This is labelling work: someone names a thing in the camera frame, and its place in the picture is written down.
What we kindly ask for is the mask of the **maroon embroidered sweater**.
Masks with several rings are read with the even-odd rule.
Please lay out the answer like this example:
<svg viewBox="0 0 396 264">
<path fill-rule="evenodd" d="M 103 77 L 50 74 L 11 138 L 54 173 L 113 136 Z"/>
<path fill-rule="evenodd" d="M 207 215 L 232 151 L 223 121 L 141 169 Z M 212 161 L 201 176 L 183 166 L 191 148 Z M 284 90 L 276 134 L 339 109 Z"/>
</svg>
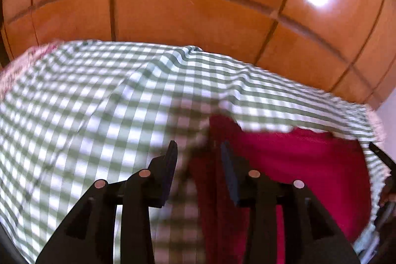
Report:
<svg viewBox="0 0 396 264">
<path fill-rule="evenodd" d="M 357 140 L 294 128 L 288 133 L 246 132 L 231 118 L 213 115 L 207 141 L 193 150 L 189 171 L 197 203 L 207 263 L 241 263 L 246 250 L 249 211 L 229 196 L 221 144 L 257 171 L 283 184 L 301 180 L 353 243 L 369 223 L 371 185 Z"/>
</svg>

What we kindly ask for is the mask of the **green checked bed sheet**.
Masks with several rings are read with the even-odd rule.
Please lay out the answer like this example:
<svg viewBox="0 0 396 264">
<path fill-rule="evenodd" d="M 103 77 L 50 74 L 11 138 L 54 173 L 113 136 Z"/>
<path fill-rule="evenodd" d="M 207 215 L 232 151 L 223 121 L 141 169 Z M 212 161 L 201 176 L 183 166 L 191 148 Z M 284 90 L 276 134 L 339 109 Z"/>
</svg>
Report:
<svg viewBox="0 0 396 264">
<path fill-rule="evenodd" d="M 1 100 L 1 224 L 28 263 L 95 180 L 126 180 L 178 145 L 171 196 L 150 210 L 158 263 L 203 263 L 189 151 L 210 115 L 244 130 L 330 132 L 361 144 L 378 209 L 386 169 L 369 107 L 195 46 L 63 42 Z"/>
</svg>

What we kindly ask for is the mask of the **floral pink pillow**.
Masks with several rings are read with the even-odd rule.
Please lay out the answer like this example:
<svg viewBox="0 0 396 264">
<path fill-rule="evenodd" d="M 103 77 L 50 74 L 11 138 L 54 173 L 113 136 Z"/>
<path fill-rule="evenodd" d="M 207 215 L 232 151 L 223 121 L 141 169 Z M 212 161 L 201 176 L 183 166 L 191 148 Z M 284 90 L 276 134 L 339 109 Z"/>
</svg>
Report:
<svg viewBox="0 0 396 264">
<path fill-rule="evenodd" d="M 42 59 L 46 54 L 50 54 L 55 51 L 55 49 L 57 49 L 61 44 L 61 41 L 55 41 L 41 46 L 32 46 L 20 57 L 16 58 L 1 70 L 1 100 L 4 99 L 5 95 L 31 66 L 33 66 L 38 60 Z"/>
</svg>

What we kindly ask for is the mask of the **wooden panelled wardrobe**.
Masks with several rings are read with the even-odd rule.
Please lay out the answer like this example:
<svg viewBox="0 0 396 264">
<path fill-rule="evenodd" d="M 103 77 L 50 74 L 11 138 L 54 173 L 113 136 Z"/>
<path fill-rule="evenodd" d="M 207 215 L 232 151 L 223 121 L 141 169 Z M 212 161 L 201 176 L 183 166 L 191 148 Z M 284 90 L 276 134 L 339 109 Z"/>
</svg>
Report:
<svg viewBox="0 0 396 264">
<path fill-rule="evenodd" d="M 7 60 L 88 39 L 195 45 L 372 107 L 395 89 L 395 0 L 1 0 Z"/>
</svg>

